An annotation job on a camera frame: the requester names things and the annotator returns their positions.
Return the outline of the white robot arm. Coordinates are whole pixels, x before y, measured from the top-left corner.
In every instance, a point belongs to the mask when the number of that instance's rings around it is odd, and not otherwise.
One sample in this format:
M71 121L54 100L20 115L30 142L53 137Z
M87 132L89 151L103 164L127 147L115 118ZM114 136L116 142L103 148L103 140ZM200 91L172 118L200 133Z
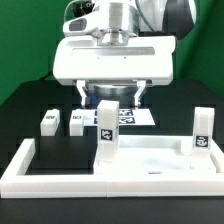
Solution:
M75 85L81 104L89 92L132 92L132 105L148 86L173 80L178 41L194 28L195 0L72 0L66 7L64 38L53 64L63 85Z

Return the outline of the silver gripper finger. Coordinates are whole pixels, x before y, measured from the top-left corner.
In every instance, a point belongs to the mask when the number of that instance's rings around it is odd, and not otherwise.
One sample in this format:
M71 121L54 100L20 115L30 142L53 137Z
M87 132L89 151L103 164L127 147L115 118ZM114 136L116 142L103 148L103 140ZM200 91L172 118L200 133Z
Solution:
M138 108L141 105L141 98L145 94L146 81L140 80L137 82L137 90L134 94L134 107Z
M86 108L89 105L89 97L87 95L86 82L85 81L77 81L76 88L81 97L81 106Z

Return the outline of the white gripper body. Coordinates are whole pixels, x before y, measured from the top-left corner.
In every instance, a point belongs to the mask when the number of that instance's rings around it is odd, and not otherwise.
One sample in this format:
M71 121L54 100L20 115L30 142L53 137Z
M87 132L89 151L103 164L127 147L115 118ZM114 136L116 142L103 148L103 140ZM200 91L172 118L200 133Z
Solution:
M127 46L98 46L92 36L66 37L58 45L53 74L62 85L74 80L149 80L168 85L175 48L174 36L134 37Z

